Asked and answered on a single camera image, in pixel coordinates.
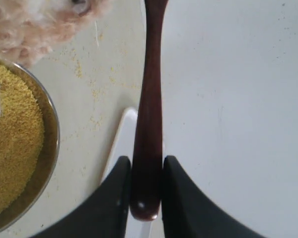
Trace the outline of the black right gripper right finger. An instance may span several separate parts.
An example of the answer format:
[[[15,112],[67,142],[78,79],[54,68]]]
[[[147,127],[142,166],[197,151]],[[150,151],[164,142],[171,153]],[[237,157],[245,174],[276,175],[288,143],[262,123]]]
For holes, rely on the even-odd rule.
[[[163,163],[162,221],[167,238],[260,237],[204,195],[174,156]]]

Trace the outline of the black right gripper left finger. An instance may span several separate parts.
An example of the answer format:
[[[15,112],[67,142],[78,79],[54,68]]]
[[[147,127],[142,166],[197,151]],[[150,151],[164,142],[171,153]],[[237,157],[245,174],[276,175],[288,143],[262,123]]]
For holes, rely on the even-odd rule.
[[[123,238],[131,187],[131,162],[121,156],[99,188],[66,217],[35,238]]]

